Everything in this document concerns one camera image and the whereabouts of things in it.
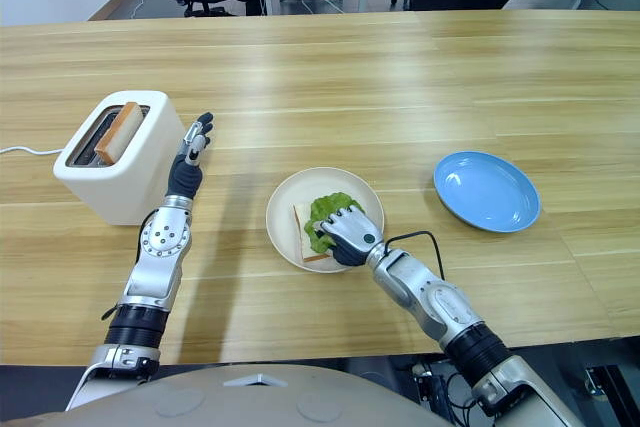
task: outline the table surface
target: table surface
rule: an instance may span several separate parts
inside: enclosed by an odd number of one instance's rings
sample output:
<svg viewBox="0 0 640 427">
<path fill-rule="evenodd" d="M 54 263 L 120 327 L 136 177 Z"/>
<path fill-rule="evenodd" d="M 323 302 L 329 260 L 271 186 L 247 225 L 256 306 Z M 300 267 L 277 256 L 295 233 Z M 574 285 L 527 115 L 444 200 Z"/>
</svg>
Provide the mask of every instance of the table surface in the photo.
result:
<svg viewBox="0 0 640 427">
<path fill-rule="evenodd" d="M 300 270 L 269 243 L 287 176 L 356 173 L 387 236 L 430 229 L 448 280 L 510 346 L 640 334 L 640 14 L 486 11 L 170 19 L 0 31 L 2 146 L 66 144 L 108 93 L 169 94 L 217 135 L 164 363 L 435 352 L 366 268 Z M 543 212 L 500 235 L 451 215 L 445 155 L 504 157 Z M 85 364 L 124 287 L 137 228 L 106 225 L 52 175 L 0 156 L 1 360 Z M 432 268 L 428 240 L 402 246 Z"/>
</svg>

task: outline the toast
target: toast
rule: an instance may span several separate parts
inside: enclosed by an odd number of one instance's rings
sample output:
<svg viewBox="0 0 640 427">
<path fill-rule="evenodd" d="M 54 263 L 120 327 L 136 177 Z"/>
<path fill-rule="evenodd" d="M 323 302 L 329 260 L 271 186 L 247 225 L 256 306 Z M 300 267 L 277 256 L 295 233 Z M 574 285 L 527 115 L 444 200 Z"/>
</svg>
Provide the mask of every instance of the toast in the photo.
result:
<svg viewBox="0 0 640 427">
<path fill-rule="evenodd" d="M 94 149 L 108 165 L 115 164 L 126 150 L 129 142 L 142 124 L 142 109 L 135 102 L 127 102 Z"/>
<path fill-rule="evenodd" d="M 327 254 L 319 254 L 311 248 L 311 239 L 304 231 L 304 224 L 306 224 L 311 218 L 311 204 L 295 204 L 293 206 L 293 213 L 296 217 L 296 224 L 298 224 L 302 260 L 304 262 L 313 262 L 315 260 L 326 259 L 329 257 Z"/>
</svg>

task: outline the sandwich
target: sandwich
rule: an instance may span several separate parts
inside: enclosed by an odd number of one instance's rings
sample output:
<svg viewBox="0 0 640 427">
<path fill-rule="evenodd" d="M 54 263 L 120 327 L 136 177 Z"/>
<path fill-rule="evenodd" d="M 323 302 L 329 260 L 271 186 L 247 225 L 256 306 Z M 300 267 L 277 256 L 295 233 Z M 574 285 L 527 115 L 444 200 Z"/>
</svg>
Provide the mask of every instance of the sandwich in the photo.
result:
<svg viewBox="0 0 640 427">
<path fill-rule="evenodd" d="M 351 205 L 355 205 L 364 212 L 358 202 L 342 192 L 335 192 L 331 195 L 317 198 L 311 203 L 301 202 L 293 206 L 300 238 L 300 252 L 304 262 L 326 259 L 329 257 L 327 253 L 329 248 L 335 245 L 330 236 L 323 235 L 322 232 L 316 232 L 313 224 L 326 220 L 329 215 L 335 214 L 338 210 L 346 209 Z"/>
</svg>

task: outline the robotic hand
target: robotic hand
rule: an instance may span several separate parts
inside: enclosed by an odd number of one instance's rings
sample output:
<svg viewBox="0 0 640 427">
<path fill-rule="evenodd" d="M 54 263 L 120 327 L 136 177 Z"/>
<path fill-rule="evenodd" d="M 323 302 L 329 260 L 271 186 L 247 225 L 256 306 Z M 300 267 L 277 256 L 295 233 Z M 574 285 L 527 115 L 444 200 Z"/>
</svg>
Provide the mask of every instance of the robotic hand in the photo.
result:
<svg viewBox="0 0 640 427">
<path fill-rule="evenodd" d="M 191 246 L 191 207 L 202 182 L 200 157 L 211 139 L 213 115 L 187 131 L 169 172 L 163 204 L 140 226 L 138 254 L 113 312 L 104 344 L 96 348 L 66 410 L 146 382 L 159 367 L 158 346 Z"/>
<path fill-rule="evenodd" d="M 376 283 L 439 342 L 488 416 L 500 414 L 507 425 L 531 416 L 536 425 L 581 425 L 524 359 L 509 352 L 463 292 L 408 252 L 388 250 L 380 230 L 355 205 L 314 227 L 331 236 L 336 261 L 371 267 Z"/>
</svg>

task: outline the lettuce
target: lettuce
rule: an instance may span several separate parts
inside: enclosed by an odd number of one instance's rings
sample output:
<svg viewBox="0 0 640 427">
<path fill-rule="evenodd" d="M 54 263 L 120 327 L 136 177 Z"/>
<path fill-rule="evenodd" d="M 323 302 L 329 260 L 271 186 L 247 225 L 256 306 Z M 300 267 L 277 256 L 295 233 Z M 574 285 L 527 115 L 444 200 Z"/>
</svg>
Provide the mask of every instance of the lettuce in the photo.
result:
<svg viewBox="0 0 640 427">
<path fill-rule="evenodd" d="M 346 209 L 350 205 L 355 205 L 364 212 L 364 209 L 358 202 L 342 192 L 336 192 L 313 201 L 311 204 L 311 218 L 304 224 L 304 231 L 309 235 L 311 248 L 315 252 L 324 254 L 329 246 L 335 244 L 328 235 L 318 236 L 318 234 L 316 234 L 316 231 L 313 229 L 314 222 L 326 220 L 330 214 L 335 214 L 338 210 L 342 208 Z"/>
</svg>

